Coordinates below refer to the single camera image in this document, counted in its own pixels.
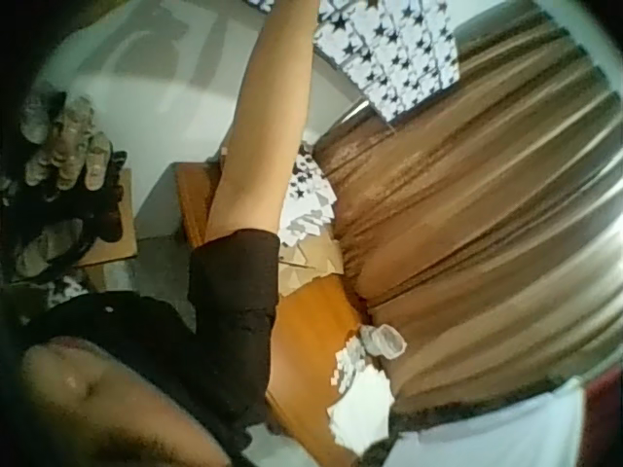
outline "dark clothing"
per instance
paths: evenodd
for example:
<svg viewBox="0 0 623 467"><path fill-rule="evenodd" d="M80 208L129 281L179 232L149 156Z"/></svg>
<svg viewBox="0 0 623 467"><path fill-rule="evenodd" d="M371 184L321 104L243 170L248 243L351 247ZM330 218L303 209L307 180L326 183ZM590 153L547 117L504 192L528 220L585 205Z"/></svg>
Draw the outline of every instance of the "dark clothing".
<svg viewBox="0 0 623 467"><path fill-rule="evenodd" d="M265 418L279 239L245 230L191 256L197 333L167 303L132 292L82 296L26 328L28 346L55 336L100 345L190 413L235 460Z"/></svg>

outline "wooden cabinet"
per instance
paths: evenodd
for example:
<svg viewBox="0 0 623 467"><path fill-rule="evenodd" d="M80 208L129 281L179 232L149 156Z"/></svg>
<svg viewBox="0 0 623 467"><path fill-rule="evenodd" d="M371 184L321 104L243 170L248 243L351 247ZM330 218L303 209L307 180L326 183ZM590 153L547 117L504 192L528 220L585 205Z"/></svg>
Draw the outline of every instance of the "wooden cabinet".
<svg viewBox="0 0 623 467"><path fill-rule="evenodd" d="M184 229L197 247L219 170L216 165L180 163L176 176ZM282 299L277 308L267 400L281 425L322 467L349 466L355 459L333 442L326 410L339 399L329 382L335 353L360 323L338 275L313 281Z"/></svg>

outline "star pattern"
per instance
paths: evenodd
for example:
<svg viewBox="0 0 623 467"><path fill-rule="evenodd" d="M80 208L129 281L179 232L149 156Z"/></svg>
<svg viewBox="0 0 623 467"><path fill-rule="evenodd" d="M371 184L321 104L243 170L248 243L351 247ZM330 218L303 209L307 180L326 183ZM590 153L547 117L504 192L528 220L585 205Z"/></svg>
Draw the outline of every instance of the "star pattern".
<svg viewBox="0 0 623 467"><path fill-rule="evenodd" d="M355 51L354 45L352 44L352 42L348 42L348 45L344 47L344 53L346 55L352 55L354 54L354 51Z"/></svg>
<svg viewBox="0 0 623 467"><path fill-rule="evenodd" d="M274 0L243 0L267 12ZM448 0L323 0L314 43L392 122L458 80ZM291 194L296 194L292 187Z"/></svg>
<svg viewBox="0 0 623 467"><path fill-rule="evenodd" d="M342 14L338 14L335 20L333 21L333 32L339 31L339 30L343 30L343 31L347 30L347 21L342 16Z"/></svg>
<svg viewBox="0 0 623 467"><path fill-rule="evenodd" d="M379 27L374 30L374 33L377 37L383 37L385 35L385 27L382 24L379 24Z"/></svg>

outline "raised arm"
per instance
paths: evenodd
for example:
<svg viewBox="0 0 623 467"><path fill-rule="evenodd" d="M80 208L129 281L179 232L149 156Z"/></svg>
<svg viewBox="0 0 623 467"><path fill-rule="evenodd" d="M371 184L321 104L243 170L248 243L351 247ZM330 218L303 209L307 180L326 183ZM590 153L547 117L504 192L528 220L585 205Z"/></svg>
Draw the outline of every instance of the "raised arm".
<svg viewBox="0 0 623 467"><path fill-rule="evenodd" d="M276 0L246 68L206 241L276 233L308 116L320 0Z"/></svg>

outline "brown curtain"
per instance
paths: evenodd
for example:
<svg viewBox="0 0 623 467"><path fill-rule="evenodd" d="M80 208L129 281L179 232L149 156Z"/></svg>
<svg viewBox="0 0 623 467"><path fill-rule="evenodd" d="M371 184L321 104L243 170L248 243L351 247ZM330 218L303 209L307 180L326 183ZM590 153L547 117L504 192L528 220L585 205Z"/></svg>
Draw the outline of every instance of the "brown curtain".
<svg viewBox="0 0 623 467"><path fill-rule="evenodd" d="M395 132L368 114L316 146L347 278L409 343L385 362L400 411L518 389L623 331L618 95L537 8L460 61Z"/></svg>

